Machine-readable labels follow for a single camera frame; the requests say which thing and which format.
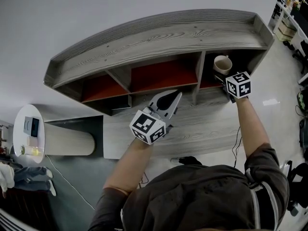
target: white cylinder stool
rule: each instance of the white cylinder stool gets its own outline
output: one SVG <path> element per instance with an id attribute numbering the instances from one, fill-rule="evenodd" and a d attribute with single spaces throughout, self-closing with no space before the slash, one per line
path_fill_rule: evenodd
<path id="1" fill-rule="evenodd" d="M 26 116 L 39 120 L 37 140 L 38 148 L 42 148 L 43 153 L 38 156 L 25 155 L 36 163 L 40 163 L 44 155 L 90 155 L 95 149 L 92 135 L 44 123 L 39 110 L 34 105 L 28 104 L 18 112 L 14 122 L 13 145 L 17 156 L 21 155 L 21 146 L 27 145 L 29 135 L 24 133 Z"/>

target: white mug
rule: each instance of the white mug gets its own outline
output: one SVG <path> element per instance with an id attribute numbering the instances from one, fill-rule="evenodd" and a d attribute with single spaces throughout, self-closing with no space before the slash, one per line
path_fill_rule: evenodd
<path id="1" fill-rule="evenodd" d="M 232 61 L 228 56 L 217 56 L 214 59 L 213 69 L 223 75 L 228 75 L 232 68 Z"/>

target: person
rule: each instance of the person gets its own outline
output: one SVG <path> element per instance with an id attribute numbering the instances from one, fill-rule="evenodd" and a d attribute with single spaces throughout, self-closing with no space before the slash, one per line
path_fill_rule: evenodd
<path id="1" fill-rule="evenodd" d="M 53 178 L 52 172 L 46 167 L 13 168 L 7 164 L 0 163 L 0 186 L 3 197 L 6 198 L 8 188 L 26 191 L 46 191 L 56 196 L 51 180 L 37 181 L 31 179 L 37 175 L 47 175 L 49 178 Z"/>
<path id="2" fill-rule="evenodd" d="M 90 231 L 274 230 L 287 208 L 289 185 L 248 98 L 236 100 L 245 174 L 236 168 L 177 166 L 136 189 L 153 147 L 135 139 L 103 186 Z"/>

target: forearm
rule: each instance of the forearm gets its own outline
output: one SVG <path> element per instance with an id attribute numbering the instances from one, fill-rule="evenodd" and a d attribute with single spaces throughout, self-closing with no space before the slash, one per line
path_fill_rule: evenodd
<path id="1" fill-rule="evenodd" d="M 270 143 L 269 137 L 248 98 L 236 100 L 246 157 L 259 146 Z"/>
<path id="2" fill-rule="evenodd" d="M 116 188 L 125 194 L 135 190 L 152 154 L 153 146 L 135 139 L 116 164 L 103 188 Z"/>

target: white wall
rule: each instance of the white wall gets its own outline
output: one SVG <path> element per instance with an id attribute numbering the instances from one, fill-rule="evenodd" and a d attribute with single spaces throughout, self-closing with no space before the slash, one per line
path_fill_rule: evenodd
<path id="1" fill-rule="evenodd" d="M 0 119 L 13 123 L 27 103 L 50 119 L 98 115 L 45 87 L 49 60 L 97 32 L 145 16 L 221 8 L 258 13 L 268 23 L 276 0 L 0 0 Z"/>

